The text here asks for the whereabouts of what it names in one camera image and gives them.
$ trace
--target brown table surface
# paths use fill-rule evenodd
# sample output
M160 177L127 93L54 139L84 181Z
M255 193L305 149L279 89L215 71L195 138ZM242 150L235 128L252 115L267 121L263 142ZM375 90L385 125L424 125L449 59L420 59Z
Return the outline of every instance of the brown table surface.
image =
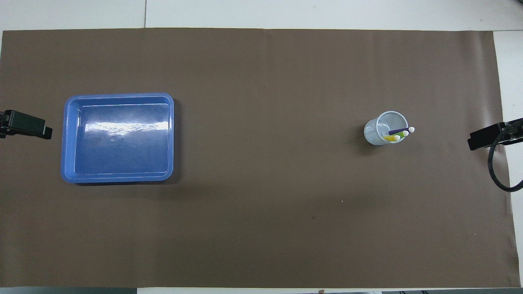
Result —
M2 44L0 107L54 134L0 140L0 286L519 286L508 194L467 146L502 120L492 32L5 31ZM175 175L64 182L65 101L147 92L176 100ZM371 146L363 126L386 110L416 132Z

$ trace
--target white floor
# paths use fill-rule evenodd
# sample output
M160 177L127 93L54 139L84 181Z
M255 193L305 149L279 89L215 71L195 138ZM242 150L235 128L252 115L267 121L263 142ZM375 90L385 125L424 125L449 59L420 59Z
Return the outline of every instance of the white floor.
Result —
M503 118L523 117L523 4L517 0L0 0L0 31L143 27L492 30ZM511 185L523 178L521 154L523 144L507 148ZM518 254L523 260L523 190L512 194L512 206ZM523 280L523 263L519 269ZM318 290L143 288L139 293ZM385 289L325 289L380 290Z

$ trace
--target pen holder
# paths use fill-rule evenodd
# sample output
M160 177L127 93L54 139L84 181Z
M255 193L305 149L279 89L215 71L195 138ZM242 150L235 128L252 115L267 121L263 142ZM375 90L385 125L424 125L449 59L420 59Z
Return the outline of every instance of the pen holder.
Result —
M386 111L380 114L375 119L367 122L363 130L365 139L372 145L380 146L384 144L396 144L403 141L388 141L384 136L389 135L389 131L408 128L407 120L401 113L396 111Z

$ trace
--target purple marker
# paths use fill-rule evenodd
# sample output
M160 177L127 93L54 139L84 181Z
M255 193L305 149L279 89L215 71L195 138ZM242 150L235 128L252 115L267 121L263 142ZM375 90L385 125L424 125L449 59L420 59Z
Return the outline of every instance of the purple marker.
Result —
M403 132L403 131L408 131L409 133L413 133L414 127L392 130L392 131L389 131L389 135L394 135L396 133Z

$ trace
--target black cable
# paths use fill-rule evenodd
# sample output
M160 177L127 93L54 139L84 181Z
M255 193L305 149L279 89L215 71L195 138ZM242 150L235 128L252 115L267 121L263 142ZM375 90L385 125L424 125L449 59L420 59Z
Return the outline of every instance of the black cable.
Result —
M517 190L522 189L523 188L523 180L521 180L519 182L519 184L517 184L514 187L507 187L507 186L503 185L497 179L496 174L494 173L494 167L493 167L493 164L492 164L492 159L494 157L494 150L496 149L496 146L498 145L498 143L503 139L503 137L505 137L505 135L509 134L511 131L513 131L513 130L521 127L521 126L523 126L523 121L521 121L521 120L520 121L516 121L512 125L507 126L505 129L503 129L501 132L499 132L499 135L497 135L496 139L494 140L494 142L491 145L490 150L488 151L488 160L487 160L488 173L490 174L490 176L491 176L492 180L494 181L494 183L499 188L501 188L501 190L507 191L507 192L515 192Z

